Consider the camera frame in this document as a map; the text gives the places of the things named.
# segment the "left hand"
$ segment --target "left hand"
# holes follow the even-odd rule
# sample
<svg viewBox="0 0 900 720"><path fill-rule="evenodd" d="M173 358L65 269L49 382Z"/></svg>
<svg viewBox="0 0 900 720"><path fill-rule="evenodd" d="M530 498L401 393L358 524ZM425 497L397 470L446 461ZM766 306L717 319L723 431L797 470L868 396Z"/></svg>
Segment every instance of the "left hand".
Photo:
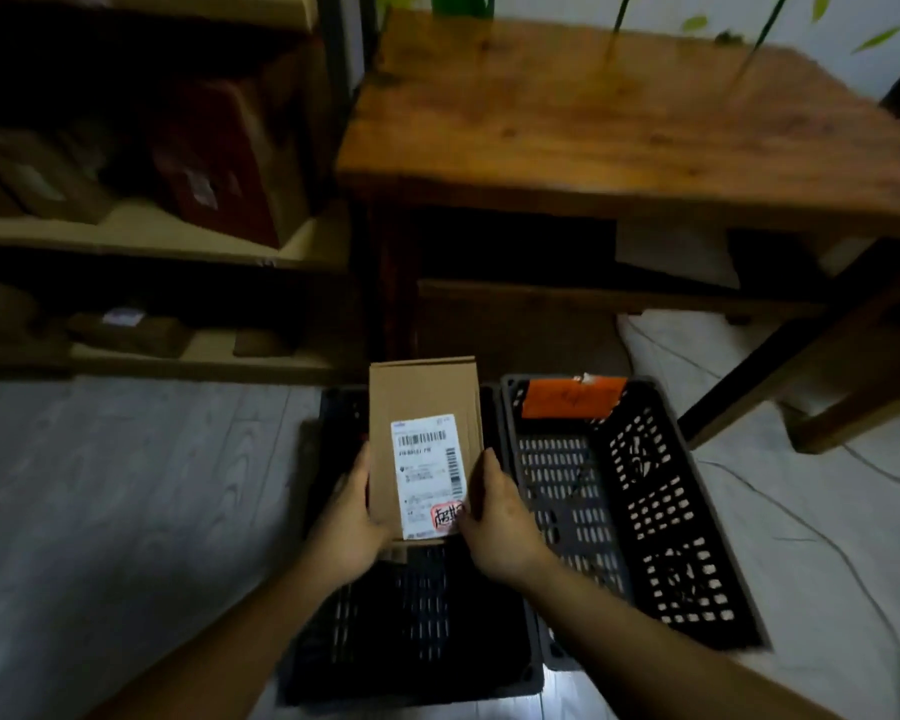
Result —
<svg viewBox="0 0 900 720"><path fill-rule="evenodd" d="M373 566L391 540L390 532L367 512L371 450L365 443L350 473L340 478L300 555L327 593L356 581Z"/></svg>

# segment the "right hand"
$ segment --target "right hand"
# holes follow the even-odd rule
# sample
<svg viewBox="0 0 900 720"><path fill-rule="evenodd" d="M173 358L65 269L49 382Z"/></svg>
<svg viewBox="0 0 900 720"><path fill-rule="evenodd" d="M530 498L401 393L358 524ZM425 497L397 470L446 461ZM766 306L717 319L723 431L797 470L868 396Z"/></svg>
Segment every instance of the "right hand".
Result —
<svg viewBox="0 0 900 720"><path fill-rule="evenodd" d="M456 525L477 568L494 581L522 591L557 557L543 542L534 517L514 481L500 469L493 450L484 450L480 459Z"/></svg>

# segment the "hand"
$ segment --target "hand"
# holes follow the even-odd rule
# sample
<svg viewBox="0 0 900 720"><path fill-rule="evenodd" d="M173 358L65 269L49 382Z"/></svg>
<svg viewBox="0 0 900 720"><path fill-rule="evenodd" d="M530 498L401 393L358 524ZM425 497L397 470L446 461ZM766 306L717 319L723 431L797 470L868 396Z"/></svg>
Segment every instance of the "hand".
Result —
<svg viewBox="0 0 900 720"><path fill-rule="evenodd" d="M484 450L480 459L456 525L477 568L494 581L522 591L557 558L543 542L534 517L524 507L514 481L500 469L493 450Z"/></svg>
<svg viewBox="0 0 900 720"><path fill-rule="evenodd" d="M370 444L365 443L350 473L336 484L320 517L303 545L300 563L324 583L327 593L356 581L373 566L391 538L388 530L367 512Z"/></svg>

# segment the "table leg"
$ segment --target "table leg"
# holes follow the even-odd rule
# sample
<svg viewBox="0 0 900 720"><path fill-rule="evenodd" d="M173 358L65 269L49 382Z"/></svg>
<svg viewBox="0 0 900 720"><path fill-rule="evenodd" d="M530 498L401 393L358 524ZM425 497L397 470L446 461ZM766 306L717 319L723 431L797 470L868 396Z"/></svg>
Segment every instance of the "table leg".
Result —
<svg viewBox="0 0 900 720"><path fill-rule="evenodd" d="M787 431L793 449L819 455L900 415L900 368L886 378L793 424Z"/></svg>
<svg viewBox="0 0 900 720"><path fill-rule="evenodd" d="M900 240L878 240L833 279L826 313L782 325L680 417L689 447L772 398L844 336L872 325L899 301Z"/></svg>
<svg viewBox="0 0 900 720"><path fill-rule="evenodd" d="M374 205L368 213L377 263L378 312L387 361L417 356L417 301L420 243L412 211Z"/></svg>

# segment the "tabletop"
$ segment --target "tabletop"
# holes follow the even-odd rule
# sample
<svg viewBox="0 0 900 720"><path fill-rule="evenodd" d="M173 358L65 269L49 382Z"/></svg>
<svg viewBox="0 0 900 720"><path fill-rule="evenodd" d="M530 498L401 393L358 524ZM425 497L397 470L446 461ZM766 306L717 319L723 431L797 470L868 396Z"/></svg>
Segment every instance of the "tabletop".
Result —
<svg viewBox="0 0 900 720"><path fill-rule="evenodd" d="M801 53L391 10L359 197L900 237L900 120Z"/></svg>

